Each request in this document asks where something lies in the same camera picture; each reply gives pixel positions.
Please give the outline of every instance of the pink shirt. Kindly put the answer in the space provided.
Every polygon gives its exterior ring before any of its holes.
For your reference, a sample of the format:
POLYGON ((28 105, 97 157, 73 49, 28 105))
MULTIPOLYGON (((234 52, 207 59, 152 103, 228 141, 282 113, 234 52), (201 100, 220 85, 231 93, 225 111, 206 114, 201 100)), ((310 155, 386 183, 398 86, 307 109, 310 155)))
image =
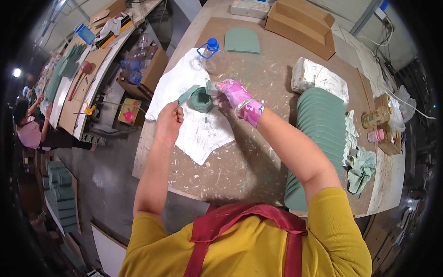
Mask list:
MULTIPOLYGON (((40 126, 34 121, 34 117, 28 117, 27 122, 30 122, 23 126, 22 129, 17 131, 20 141, 25 147, 37 149, 40 145, 42 138, 42 132, 40 132, 40 126)), ((51 148, 42 147, 43 150, 49 151, 51 148)))

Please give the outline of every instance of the white cloth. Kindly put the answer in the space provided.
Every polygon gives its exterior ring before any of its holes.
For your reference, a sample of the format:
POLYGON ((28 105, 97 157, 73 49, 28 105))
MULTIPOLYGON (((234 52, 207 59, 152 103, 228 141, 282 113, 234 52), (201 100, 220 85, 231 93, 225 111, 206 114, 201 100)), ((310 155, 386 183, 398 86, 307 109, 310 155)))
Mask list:
MULTIPOLYGON (((196 50, 189 50, 171 71, 160 78, 146 119, 157 120, 167 103, 177 100, 193 85, 206 85, 209 75, 196 50)), ((181 107, 184 120, 175 145, 199 165, 205 163, 213 150, 235 139, 228 120, 215 107, 209 113, 200 113, 192 108, 190 99, 181 107)))
POLYGON ((109 19, 105 25, 103 26, 103 28, 100 30, 100 34, 98 36, 98 38, 96 38, 94 41, 99 41, 105 38, 105 36, 107 36, 109 34, 109 31, 112 31, 112 33, 114 33, 114 35, 119 35, 120 34, 120 27, 121 27, 121 20, 126 16, 126 14, 121 12, 120 17, 117 18, 111 18, 109 19))
POLYGON ((345 117, 346 124, 346 145, 345 145, 345 153, 343 154, 343 166, 346 165, 346 161, 348 160, 349 150, 357 148, 357 138, 359 137, 357 131, 355 130, 354 125, 354 110, 348 112, 348 115, 345 117))

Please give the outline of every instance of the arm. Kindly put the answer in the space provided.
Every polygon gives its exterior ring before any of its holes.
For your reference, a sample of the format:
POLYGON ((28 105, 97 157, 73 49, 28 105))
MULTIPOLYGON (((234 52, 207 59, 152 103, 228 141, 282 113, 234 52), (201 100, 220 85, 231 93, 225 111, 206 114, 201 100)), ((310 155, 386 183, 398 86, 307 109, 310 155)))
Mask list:
POLYGON ((154 143, 137 186, 134 218, 140 213, 150 213, 158 220, 162 220, 172 149, 182 123, 183 108, 178 107, 177 101, 167 104, 160 112, 154 143))
POLYGON ((46 139, 46 134, 48 133, 48 128, 49 128, 49 117, 51 116, 51 112, 52 112, 52 102, 49 103, 48 107, 46 108, 45 123, 43 123, 42 136, 40 137, 40 142, 44 142, 46 139))
POLYGON ((317 144, 271 110, 264 109, 257 130, 300 181, 308 204, 322 189, 342 187, 334 166, 317 144))
POLYGON ((29 113, 35 112, 35 109, 43 101, 44 98, 45 96, 43 94, 39 94, 34 104, 32 104, 32 106, 29 108, 29 113))
POLYGON ((226 79, 217 84, 224 94, 214 103, 235 108, 237 115, 257 128, 305 190, 306 202, 327 187, 342 187, 334 166, 305 134, 252 99, 241 83, 226 79))

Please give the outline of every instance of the gloved hand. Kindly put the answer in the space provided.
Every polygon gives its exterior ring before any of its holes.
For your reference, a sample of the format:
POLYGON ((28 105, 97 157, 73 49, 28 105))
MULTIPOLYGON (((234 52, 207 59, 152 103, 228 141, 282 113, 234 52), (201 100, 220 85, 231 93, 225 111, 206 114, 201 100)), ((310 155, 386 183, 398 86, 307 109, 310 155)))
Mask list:
POLYGON ((216 84, 216 87, 223 94, 214 101, 214 104, 223 109, 235 109, 235 113, 240 118, 256 128, 265 105, 254 100, 240 82, 232 79, 226 79, 216 84))

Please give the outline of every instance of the ceiling light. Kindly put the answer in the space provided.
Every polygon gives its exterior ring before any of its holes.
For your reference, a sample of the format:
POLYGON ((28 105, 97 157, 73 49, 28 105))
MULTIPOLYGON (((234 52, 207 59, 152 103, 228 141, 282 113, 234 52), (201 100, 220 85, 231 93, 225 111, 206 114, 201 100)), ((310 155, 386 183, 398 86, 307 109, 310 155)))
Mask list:
POLYGON ((22 71, 20 70, 20 68, 14 69, 14 77, 16 77, 16 78, 20 77, 21 73, 22 73, 22 71))

